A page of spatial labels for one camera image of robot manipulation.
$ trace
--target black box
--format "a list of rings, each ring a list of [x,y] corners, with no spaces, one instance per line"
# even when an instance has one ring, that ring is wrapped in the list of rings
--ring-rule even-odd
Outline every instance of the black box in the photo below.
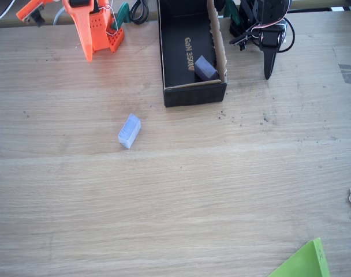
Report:
[[[166,107],[220,102],[227,87],[226,56],[213,0],[158,0],[160,55]],[[194,73],[200,56],[219,78]]]

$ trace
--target light blue block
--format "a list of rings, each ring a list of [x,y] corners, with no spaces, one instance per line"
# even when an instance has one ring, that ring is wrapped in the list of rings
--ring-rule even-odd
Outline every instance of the light blue block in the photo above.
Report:
[[[127,122],[124,124],[122,130],[118,135],[119,142],[123,146],[130,148],[140,130],[141,121],[133,114],[130,114]]]

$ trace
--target blue block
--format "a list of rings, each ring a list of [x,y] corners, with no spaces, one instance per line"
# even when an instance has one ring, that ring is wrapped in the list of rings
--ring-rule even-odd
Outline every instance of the blue block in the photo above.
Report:
[[[122,130],[118,135],[119,142],[130,148],[135,141],[139,131],[141,130],[141,121],[135,117],[133,114],[130,114],[127,122],[124,124]]]
[[[213,68],[213,66],[204,58],[204,56],[201,56],[195,62],[195,73],[203,81],[215,80],[218,76],[216,69]]]

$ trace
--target dark stain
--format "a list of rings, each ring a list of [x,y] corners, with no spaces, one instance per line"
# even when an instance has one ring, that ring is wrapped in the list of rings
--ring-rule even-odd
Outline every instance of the dark stain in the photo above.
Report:
[[[351,84],[351,65],[338,65],[340,70],[341,70],[341,74],[343,77],[343,80],[345,81],[345,83],[347,84]]]

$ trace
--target green clip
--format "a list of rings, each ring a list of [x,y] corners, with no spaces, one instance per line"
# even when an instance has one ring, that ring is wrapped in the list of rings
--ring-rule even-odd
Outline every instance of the green clip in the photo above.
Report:
[[[115,23],[115,20],[113,22],[113,24],[111,25],[111,28],[113,30],[116,30],[117,28],[119,29],[120,26],[123,24],[123,22],[125,23],[129,23],[130,19],[129,19],[129,5],[127,2],[124,2],[120,8],[119,11],[115,17],[115,19],[117,20],[117,22]]]

